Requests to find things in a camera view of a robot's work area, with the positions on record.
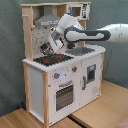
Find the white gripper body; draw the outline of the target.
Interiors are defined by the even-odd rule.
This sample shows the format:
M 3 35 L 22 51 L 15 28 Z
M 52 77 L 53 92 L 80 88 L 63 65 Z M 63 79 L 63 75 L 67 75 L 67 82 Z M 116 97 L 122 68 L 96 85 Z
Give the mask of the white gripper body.
M 61 53 L 64 50 L 64 42 L 61 39 L 61 34 L 54 27 L 50 30 L 48 42 L 54 53 Z

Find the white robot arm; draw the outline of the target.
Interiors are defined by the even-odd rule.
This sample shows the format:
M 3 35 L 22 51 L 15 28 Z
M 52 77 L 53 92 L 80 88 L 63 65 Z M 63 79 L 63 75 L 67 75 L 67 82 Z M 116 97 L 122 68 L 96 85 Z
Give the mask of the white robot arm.
M 58 53 L 64 46 L 61 36 L 64 36 L 68 49 L 72 49 L 79 41 L 127 43 L 128 24 L 110 24 L 96 30 L 85 30 L 72 13 L 66 13 L 48 36 L 48 42 L 54 53 Z

